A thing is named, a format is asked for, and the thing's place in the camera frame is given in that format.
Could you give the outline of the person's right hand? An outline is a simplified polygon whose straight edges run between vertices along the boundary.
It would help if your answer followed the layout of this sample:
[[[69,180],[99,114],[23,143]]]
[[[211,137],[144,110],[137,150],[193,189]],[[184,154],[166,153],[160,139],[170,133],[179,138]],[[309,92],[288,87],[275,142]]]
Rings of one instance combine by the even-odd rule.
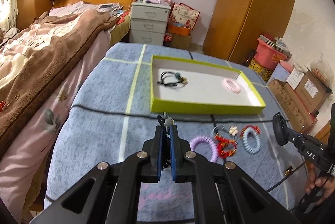
[[[313,190],[315,187],[320,187],[324,189],[322,196],[316,203],[316,206],[318,206],[334,192],[334,177],[331,176],[318,178],[316,176],[316,167],[313,164],[310,164],[308,179],[305,183],[305,192],[310,193],[310,191]]]

